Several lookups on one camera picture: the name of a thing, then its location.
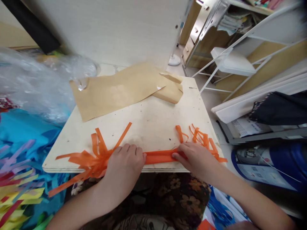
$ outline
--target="floral fabric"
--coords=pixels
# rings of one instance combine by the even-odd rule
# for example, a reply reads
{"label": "floral fabric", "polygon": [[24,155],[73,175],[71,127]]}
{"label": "floral fabric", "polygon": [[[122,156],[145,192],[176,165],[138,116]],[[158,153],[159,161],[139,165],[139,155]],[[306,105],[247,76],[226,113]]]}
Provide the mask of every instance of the floral fabric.
{"label": "floral fabric", "polygon": [[[98,181],[90,178],[74,184],[72,196]],[[210,192],[208,184],[190,173],[158,173],[144,204],[135,205],[132,192],[111,213],[87,223],[83,229],[197,229]]]}

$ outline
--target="floral skirt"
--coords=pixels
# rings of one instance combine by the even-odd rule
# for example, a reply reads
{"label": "floral skirt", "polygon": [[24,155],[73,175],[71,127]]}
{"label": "floral skirt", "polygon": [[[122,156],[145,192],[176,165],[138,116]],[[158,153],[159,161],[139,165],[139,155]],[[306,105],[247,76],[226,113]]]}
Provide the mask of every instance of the floral skirt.
{"label": "floral skirt", "polygon": [[[83,183],[74,184],[72,196],[98,181],[90,178]],[[158,173],[150,188],[141,193],[132,191],[112,212],[87,223],[82,229],[111,230],[133,214],[161,216],[167,220],[169,226],[179,230],[197,229],[202,221],[210,192],[208,184],[190,173]],[[135,204],[133,197],[136,195],[144,197],[145,203]]]}

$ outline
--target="dark fabric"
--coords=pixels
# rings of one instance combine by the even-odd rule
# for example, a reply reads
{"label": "dark fabric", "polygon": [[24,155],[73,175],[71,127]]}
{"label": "dark fabric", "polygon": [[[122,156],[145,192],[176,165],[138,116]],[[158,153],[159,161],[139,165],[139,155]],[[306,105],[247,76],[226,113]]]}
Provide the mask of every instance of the dark fabric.
{"label": "dark fabric", "polygon": [[20,0],[2,0],[2,2],[45,54],[60,47],[59,41]]}
{"label": "dark fabric", "polygon": [[[72,196],[88,189],[98,181],[90,178],[74,184]],[[134,203],[132,198],[138,192],[132,191],[112,212],[87,223],[82,230],[111,230],[117,229],[118,226],[120,229],[128,230],[131,226],[139,225],[142,225],[142,228],[138,229],[147,229],[150,226],[147,224],[148,221],[156,227],[168,226],[178,230],[197,229],[211,192],[208,184],[190,173],[159,173],[154,179],[153,186],[145,191],[142,195],[146,198],[144,204]]]}
{"label": "dark fabric", "polygon": [[262,102],[255,102],[249,119],[266,125],[301,125],[307,123],[307,96],[271,92]]}

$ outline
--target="plastic bucket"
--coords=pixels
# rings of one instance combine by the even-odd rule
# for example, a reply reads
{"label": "plastic bucket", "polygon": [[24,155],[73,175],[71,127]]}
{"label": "plastic bucket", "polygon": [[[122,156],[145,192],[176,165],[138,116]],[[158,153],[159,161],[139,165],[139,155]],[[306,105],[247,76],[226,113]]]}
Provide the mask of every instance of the plastic bucket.
{"label": "plastic bucket", "polygon": [[247,180],[307,192],[307,145],[284,144],[270,148],[232,151],[232,163]]}

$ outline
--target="brown paper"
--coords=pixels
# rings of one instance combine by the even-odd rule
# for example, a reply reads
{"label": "brown paper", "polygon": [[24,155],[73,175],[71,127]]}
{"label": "brown paper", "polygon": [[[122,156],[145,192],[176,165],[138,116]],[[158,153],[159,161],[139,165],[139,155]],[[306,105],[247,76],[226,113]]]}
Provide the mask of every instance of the brown paper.
{"label": "brown paper", "polygon": [[171,89],[174,82],[170,82],[155,67],[141,63],[112,76],[89,78],[87,88],[82,91],[78,90],[73,81],[70,81],[70,86],[82,121],[86,122],[135,104],[166,85]]}
{"label": "brown paper", "polygon": [[175,75],[173,73],[170,73],[170,72],[167,72],[167,71],[163,71],[163,70],[160,70],[160,69],[157,69],[159,71],[159,73],[166,77],[167,79],[173,81],[173,82],[176,82],[178,84],[181,84],[182,82],[182,77],[178,76],[178,75]]}
{"label": "brown paper", "polygon": [[168,80],[167,85],[164,88],[158,90],[152,95],[162,100],[177,104],[183,95],[182,85]]}
{"label": "brown paper", "polygon": [[167,71],[157,69],[159,73],[167,78],[167,85],[152,95],[162,100],[177,104],[183,95],[182,77],[171,74]]}

